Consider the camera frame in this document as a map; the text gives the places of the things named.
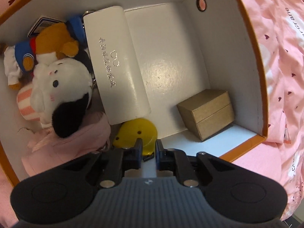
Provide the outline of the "pink plush pouch with carabiner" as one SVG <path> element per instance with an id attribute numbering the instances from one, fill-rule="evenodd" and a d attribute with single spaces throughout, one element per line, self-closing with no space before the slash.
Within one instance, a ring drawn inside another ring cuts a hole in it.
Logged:
<path id="1" fill-rule="evenodd" d="M 87 153 L 107 150 L 111 127 L 105 113 L 86 115 L 78 131 L 60 138 L 52 127 L 36 132 L 28 142 L 22 163 L 31 177 Z"/>

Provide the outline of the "yellow plastic toy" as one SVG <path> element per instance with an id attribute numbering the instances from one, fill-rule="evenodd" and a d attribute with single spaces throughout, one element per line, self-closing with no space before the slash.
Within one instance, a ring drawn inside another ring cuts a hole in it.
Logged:
<path id="1" fill-rule="evenodd" d="M 122 124 L 114 138 L 113 145 L 116 148 L 131 148 L 135 145 L 137 139 L 141 139 L 143 144 L 142 156 L 144 162 L 146 162 L 155 156 L 157 137 L 157 129 L 151 121 L 145 118 L 137 118 Z"/>

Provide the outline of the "small gold cardboard box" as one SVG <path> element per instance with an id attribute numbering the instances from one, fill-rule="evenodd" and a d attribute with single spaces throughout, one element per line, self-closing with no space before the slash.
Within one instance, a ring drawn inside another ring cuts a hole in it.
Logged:
<path id="1" fill-rule="evenodd" d="M 217 134 L 234 121 L 234 111 L 227 91 L 205 89 L 177 104 L 186 128 L 200 141 Z"/>

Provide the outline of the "white glasses case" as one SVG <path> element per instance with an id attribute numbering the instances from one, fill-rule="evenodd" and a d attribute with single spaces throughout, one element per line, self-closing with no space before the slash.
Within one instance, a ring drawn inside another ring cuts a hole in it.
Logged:
<path id="1" fill-rule="evenodd" d="M 88 50 L 110 125 L 150 113 L 124 9 L 108 7 L 83 16 Z"/>

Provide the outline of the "white black cat plush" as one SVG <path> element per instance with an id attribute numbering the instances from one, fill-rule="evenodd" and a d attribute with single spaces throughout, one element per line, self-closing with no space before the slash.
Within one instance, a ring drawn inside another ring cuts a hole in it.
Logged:
<path id="1" fill-rule="evenodd" d="M 30 105 L 42 125 L 51 125 L 58 137 L 78 131 L 91 102 L 93 78 L 73 58 L 38 63 L 33 71 Z"/>

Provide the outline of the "pink white striped plush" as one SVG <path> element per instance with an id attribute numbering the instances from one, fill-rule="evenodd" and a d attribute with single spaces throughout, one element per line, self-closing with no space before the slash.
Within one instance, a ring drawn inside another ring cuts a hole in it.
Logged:
<path id="1" fill-rule="evenodd" d="M 30 104 L 31 93 L 32 83 L 22 87 L 17 94 L 17 106 L 20 114 L 25 120 L 40 121 L 39 114 L 32 108 Z"/>

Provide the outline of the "bear plush in sailor outfit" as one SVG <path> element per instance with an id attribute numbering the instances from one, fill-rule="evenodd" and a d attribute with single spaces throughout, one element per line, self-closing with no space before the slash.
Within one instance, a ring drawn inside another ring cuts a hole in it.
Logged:
<path id="1" fill-rule="evenodd" d="M 49 25 L 37 36 L 13 46 L 2 43 L 1 55 L 4 57 L 8 86 L 19 90 L 22 87 L 22 76 L 31 73 L 36 64 L 50 64 L 66 57 L 74 58 L 85 46 L 87 39 L 80 15 L 66 22 Z"/>

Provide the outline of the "orange cardboard box white inside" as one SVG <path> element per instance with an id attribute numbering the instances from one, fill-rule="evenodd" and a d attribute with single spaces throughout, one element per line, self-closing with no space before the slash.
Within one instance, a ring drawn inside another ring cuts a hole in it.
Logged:
<path id="1" fill-rule="evenodd" d="M 41 15 L 66 19 L 114 5 L 125 9 L 151 107 L 148 119 L 165 147 L 232 162 L 267 138 L 264 67 L 241 0 L 17 0 L 1 16 L 1 41 L 24 40 Z M 235 119 L 200 142 L 176 105 L 204 89 L 227 91 Z"/>

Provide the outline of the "pink patterned bed duvet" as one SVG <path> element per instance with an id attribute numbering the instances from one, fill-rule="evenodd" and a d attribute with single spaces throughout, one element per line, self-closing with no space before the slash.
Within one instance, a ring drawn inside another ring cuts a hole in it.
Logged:
<path id="1" fill-rule="evenodd" d="M 1 0 L 1 16 L 17 0 Z M 268 104 L 267 139 L 237 162 L 280 182 L 287 191 L 282 218 L 303 203 L 303 0 L 241 0 L 262 57 Z"/>

